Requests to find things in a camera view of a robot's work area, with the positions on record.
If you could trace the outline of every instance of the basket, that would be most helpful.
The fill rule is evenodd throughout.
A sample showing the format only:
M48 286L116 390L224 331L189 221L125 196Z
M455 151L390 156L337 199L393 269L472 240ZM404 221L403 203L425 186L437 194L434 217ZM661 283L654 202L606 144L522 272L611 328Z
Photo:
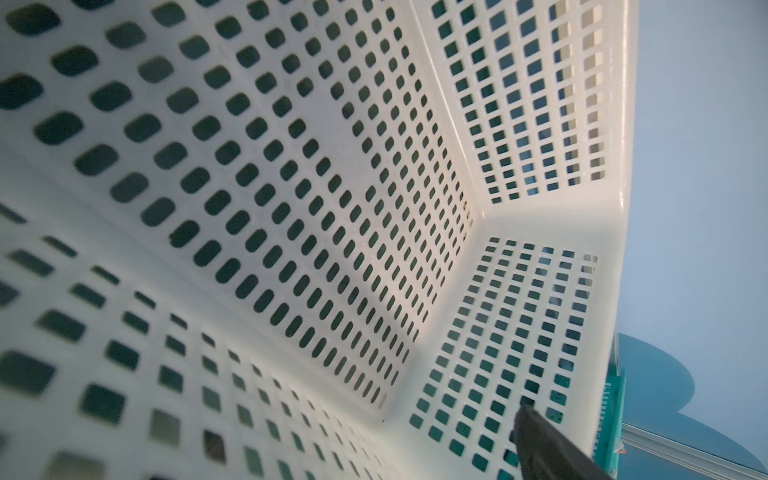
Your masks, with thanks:
M8 0L0 477L591 454L636 5Z

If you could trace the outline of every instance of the white plastic basket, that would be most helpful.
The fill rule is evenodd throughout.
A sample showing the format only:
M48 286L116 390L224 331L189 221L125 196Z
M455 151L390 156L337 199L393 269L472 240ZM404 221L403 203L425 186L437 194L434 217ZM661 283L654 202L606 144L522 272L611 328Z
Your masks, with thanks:
M0 6L0 477L591 453L633 2Z

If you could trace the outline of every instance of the white trim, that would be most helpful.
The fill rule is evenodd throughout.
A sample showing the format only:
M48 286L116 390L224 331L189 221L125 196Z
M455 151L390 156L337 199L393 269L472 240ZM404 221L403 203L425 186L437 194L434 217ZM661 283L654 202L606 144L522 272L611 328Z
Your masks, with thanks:
M621 440L716 480L768 480L768 475L624 423Z

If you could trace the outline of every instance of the laundry basket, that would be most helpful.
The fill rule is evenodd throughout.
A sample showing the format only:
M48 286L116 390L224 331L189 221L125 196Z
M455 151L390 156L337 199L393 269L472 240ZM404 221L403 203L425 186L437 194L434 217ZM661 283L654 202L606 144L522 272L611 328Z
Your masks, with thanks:
M6 0L0 478L591 454L636 5Z

